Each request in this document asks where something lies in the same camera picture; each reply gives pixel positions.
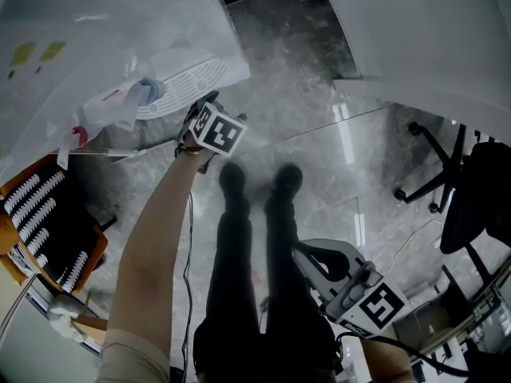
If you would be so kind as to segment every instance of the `yellow sticky note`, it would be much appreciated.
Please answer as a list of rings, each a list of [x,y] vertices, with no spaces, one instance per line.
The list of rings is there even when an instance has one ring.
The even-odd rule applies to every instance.
[[[15,65],[23,65],[27,62],[27,60],[30,58],[30,55],[32,55],[32,52],[35,49],[35,42],[25,42],[23,44],[18,45],[16,47],[16,50],[14,51],[13,60],[10,63],[10,66]]]
[[[48,45],[48,48],[44,53],[42,53],[41,57],[39,58],[40,62],[47,62],[53,60],[58,53],[61,52],[61,49],[63,49],[65,46],[65,42],[57,41],[52,42],[50,45]]]

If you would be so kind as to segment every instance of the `chair wheel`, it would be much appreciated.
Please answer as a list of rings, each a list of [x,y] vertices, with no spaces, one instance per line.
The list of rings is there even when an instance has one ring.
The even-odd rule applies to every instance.
[[[438,204],[436,203],[430,204],[430,213],[431,214],[438,213]]]
[[[412,122],[408,125],[408,132],[410,132],[413,136],[418,136],[421,134],[421,126],[417,122]]]
[[[400,188],[394,192],[394,197],[399,201],[403,201],[406,197],[406,193]]]

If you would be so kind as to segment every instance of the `person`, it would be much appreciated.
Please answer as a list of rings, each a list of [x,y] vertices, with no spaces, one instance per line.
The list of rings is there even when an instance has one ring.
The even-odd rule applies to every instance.
[[[197,146],[191,137],[186,141]],[[210,157],[206,150],[182,152],[133,228],[119,266],[97,382],[170,381],[172,286],[180,230],[194,176]],[[296,166],[282,167],[265,205],[270,297],[267,330],[260,334],[244,174],[230,163],[222,169],[225,213],[217,232],[206,317],[194,336],[199,382],[335,381],[334,334],[291,256],[298,241],[292,200],[302,180]],[[369,341],[362,347],[375,383],[414,381],[403,350]]]

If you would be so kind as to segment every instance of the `foot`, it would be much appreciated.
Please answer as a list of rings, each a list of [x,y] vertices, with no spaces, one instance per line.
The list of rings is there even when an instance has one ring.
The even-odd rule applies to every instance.
[[[219,183],[226,199],[243,198],[245,174],[237,164],[232,162],[225,164],[220,172]]]
[[[274,195],[293,200],[302,187],[303,174],[295,164],[285,164],[275,176]]]

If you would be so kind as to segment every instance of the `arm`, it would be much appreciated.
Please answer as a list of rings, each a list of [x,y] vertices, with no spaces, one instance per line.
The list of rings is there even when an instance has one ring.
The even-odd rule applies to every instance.
[[[174,264],[188,193],[205,158],[182,152],[149,198],[121,258],[109,329],[127,330],[166,356],[172,334]]]
[[[374,383],[415,383],[410,359],[403,349],[366,339],[360,341]]]

